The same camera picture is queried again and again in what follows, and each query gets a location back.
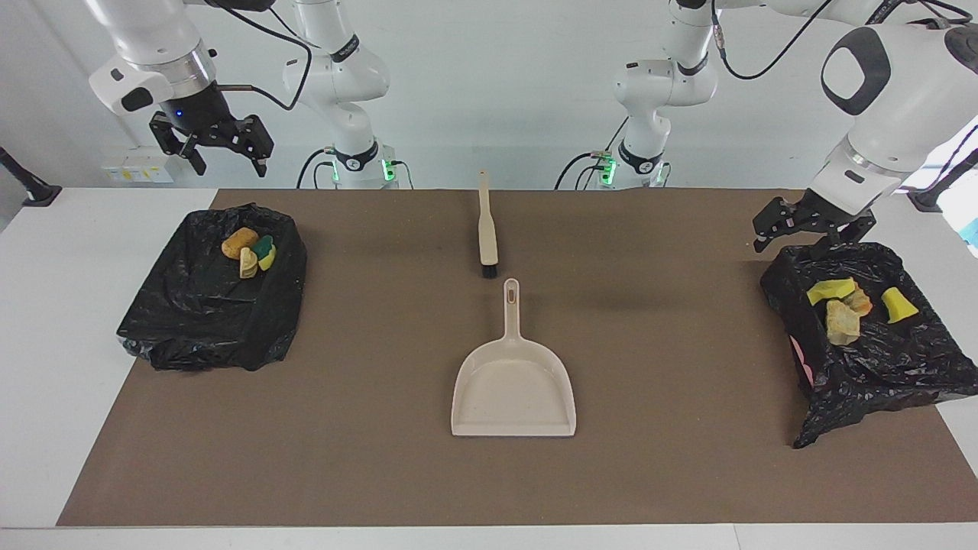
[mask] dustpan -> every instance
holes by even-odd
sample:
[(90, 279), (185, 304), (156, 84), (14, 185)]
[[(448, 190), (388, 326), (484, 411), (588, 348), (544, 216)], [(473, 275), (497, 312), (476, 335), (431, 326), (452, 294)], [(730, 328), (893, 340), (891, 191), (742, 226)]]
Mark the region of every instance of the dustpan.
[(452, 435), (568, 437), (577, 429), (567, 370), (519, 332), (519, 282), (503, 284), (503, 337), (466, 357), (452, 396)]

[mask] trash bag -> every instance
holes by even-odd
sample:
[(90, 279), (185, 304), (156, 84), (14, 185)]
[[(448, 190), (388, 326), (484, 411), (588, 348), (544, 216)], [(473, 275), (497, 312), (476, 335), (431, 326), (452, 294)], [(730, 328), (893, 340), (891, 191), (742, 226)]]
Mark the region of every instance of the trash bag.
[[(268, 271), (239, 278), (221, 243), (241, 227), (271, 235)], [(292, 218), (255, 204), (187, 214), (122, 319), (132, 355), (157, 369), (249, 371), (286, 356), (305, 284), (306, 249)]]
[[(871, 412), (978, 393), (974, 362), (961, 352), (893, 251), (861, 243), (815, 260), (810, 249), (784, 248), (761, 277), (768, 304), (789, 336), (799, 387), (809, 398), (795, 448)], [(849, 277), (869, 295), (873, 309), (862, 319), (858, 340), (833, 345), (825, 333), (825, 301), (812, 306), (807, 291), (818, 281)], [(919, 313), (889, 324), (881, 296), (891, 287), (900, 289)]]

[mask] white table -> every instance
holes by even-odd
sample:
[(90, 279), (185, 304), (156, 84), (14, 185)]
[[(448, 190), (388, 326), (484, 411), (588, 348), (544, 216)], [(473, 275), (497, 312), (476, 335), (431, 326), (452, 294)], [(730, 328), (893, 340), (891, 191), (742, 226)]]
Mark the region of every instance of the white table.
[[(114, 332), (183, 216), (214, 190), (65, 189), (0, 233), (0, 548), (978, 547), (978, 524), (593, 527), (54, 527), (132, 357)], [(906, 198), (874, 209), (868, 239), (894, 249), (966, 354), (978, 357), (978, 259)], [(745, 212), (745, 223), (753, 212)], [(939, 406), (978, 472), (978, 398)]]

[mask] brown mat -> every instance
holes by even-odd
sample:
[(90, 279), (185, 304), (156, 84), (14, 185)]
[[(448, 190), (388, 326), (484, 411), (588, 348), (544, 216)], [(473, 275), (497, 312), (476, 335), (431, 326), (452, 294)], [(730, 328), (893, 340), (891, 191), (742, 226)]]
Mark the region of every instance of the brown mat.
[[(772, 194), (495, 193), (486, 281), (474, 192), (221, 191), (215, 207), (298, 222), (289, 356), (255, 373), (137, 361), (59, 525), (978, 520), (933, 407), (790, 448), (806, 403), (750, 247)], [(456, 373), (502, 333), (508, 276), (525, 336), (570, 373), (573, 439), (450, 434)]]

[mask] pink object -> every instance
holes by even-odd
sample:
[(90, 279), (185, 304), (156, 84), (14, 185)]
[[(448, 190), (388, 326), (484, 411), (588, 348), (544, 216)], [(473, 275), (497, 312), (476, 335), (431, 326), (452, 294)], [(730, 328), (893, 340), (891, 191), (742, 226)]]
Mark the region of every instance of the pink object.
[(801, 345), (798, 345), (798, 341), (793, 336), (788, 337), (791, 339), (791, 345), (795, 348), (795, 355), (798, 357), (798, 362), (801, 363), (801, 368), (805, 371), (805, 376), (808, 377), (808, 385), (814, 388), (815, 378), (812, 376), (812, 367), (805, 364), (805, 353), (802, 352)]

